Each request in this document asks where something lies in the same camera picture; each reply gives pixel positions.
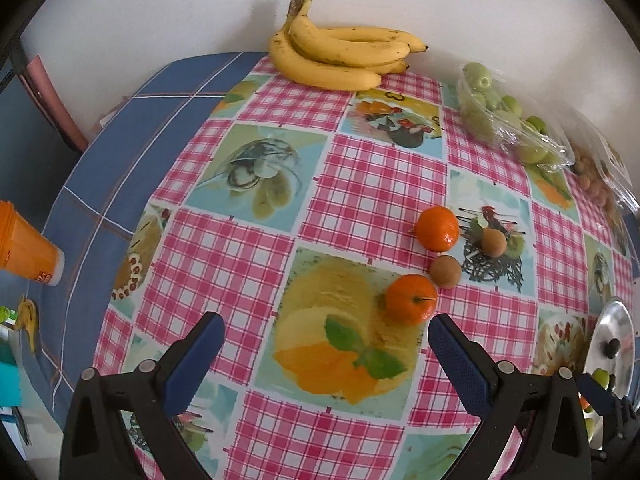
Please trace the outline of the orange tangerine with stem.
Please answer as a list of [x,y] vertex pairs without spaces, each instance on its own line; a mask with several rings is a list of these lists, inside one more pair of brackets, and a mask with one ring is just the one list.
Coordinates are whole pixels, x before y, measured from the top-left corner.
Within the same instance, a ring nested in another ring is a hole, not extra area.
[[437,289],[422,274],[401,275],[384,292],[386,318],[399,324],[422,324],[433,315],[436,304]]

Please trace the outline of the clear tray of green fruits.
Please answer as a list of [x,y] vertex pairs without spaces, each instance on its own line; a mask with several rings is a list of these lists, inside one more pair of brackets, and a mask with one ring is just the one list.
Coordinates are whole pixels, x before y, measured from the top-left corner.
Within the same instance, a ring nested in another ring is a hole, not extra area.
[[485,65],[465,63],[456,90],[462,122],[475,139],[544,171],[574,164],[570,141],[550,110]]

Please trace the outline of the orange tangerine on plate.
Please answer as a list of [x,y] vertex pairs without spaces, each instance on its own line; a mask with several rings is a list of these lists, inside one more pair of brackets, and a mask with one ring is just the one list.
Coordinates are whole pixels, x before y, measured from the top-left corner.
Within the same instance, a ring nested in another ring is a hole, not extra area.
[[590,404],[589,404],[589,402],[588,402],[588,401],[587,401],[587,399],[586,399],[586,398],[584,398],[583,396],[580,396],[580,397],[579,397],[579,402],[580,402],[580,406],[582,407],[582,409],[583,409],[584,411],[587,411],[587,410],[588,410],[588,408],[590,408]]

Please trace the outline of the small green fruit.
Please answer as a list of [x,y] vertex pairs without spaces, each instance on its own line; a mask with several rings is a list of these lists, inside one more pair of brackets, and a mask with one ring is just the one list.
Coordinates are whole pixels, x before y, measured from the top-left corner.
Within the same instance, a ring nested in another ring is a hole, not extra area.
[[611,374],[603,368],[597,368],[591,373],[591,377],[604,389],[610,384]]

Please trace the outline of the black plum on plate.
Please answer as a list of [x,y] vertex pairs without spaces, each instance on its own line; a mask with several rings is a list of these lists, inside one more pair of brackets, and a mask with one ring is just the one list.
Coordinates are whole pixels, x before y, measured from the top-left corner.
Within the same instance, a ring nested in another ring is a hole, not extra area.
[[610,339],[603,347],[604,355],[610,360],[614,359],[618,352],[620,352],[620,341],[617,338]]

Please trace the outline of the silver metal plate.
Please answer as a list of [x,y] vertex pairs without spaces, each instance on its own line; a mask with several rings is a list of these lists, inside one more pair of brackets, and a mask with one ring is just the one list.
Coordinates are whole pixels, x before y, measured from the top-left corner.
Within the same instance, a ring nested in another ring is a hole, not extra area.
[[584,372],[605,370],[613,374],[612,391],[616,396],[626,396],[634,376],[634,352],[631,315],[623,300],[613,297],[604,306],[592,331]]

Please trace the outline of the orange plastic cup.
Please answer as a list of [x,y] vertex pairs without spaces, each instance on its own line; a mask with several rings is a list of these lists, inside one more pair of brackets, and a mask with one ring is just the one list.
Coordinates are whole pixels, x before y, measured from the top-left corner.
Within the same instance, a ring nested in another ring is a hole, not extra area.
[[1,202],[1,269],[26,280],[55,286],[62,278],[65,255],[14,208]]

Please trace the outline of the brown longan far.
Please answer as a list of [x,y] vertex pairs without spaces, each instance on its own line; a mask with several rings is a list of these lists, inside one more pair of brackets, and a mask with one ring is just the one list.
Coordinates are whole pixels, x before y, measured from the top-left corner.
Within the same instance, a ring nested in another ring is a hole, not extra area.
[[480,249],[490,258],[499,258],[506,252],[506,236],[498,229],[486,228],[480,240]]

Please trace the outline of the brown longan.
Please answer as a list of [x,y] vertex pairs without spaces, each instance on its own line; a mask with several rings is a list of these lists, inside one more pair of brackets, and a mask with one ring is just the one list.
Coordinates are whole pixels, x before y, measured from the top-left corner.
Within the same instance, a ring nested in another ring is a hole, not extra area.
[[461,280],[461,264],[450,255],[440,255],[433,260],[428,274],[439,288],[452,289]]
[[486,228],[480,240],[480,249],[490,258],[499,258],[506,252],[506,236],[498,229]]

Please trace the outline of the brown longan near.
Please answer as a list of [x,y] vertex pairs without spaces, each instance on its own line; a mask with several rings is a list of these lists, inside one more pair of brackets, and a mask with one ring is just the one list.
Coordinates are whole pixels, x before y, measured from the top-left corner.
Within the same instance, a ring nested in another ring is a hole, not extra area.
[[439,288],[452,289],[461,280],[461,264],[450,255],[440,255],[433,260],[428,274]]

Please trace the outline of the clear box of longans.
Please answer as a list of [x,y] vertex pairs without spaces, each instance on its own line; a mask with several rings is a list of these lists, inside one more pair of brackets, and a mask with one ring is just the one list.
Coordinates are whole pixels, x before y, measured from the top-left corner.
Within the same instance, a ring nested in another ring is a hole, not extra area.
[[580,113],[567,121],[564,131],[575,155],[574,173],[586,174],[590,183],[599,182],[599,191],[605,190],[608,202],[638,212],[639,201],[627,167],[608,138]]

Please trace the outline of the checkered fruit-print tablecloth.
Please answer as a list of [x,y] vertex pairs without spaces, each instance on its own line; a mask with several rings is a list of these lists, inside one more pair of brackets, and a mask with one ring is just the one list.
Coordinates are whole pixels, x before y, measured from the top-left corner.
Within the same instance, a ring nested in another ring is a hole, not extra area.
[[61,281],[34,285],[27,375],[58,422],[82,370],[132,370],[218,312],[226,341],[183,437],[217,479],[438,479],[476,427],[424,336],[404,374],[368,356],[333,374],[328,317],[432,261],[422,210],[464,235],[506,229],[497,260],[459,240],[438,307],[521,370],[567,365],[634,263],[571,174],[547,180],[475,142],[454,90],[390,76],[352,96],[292,84],[258,53],[157,73],[82,155],[44,232]]

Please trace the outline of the yellow banana bunch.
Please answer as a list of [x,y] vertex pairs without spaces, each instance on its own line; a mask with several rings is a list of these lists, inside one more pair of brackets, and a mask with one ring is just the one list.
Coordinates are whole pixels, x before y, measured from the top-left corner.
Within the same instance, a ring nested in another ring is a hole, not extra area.
[[309,17],[311,3],[290,0],[282,27],[269,41],[272,65],[296,84],[329,91],[375,89],[385,75],[408,70],[408,55],[427,50],[418,36],[399,29],[319,27]]

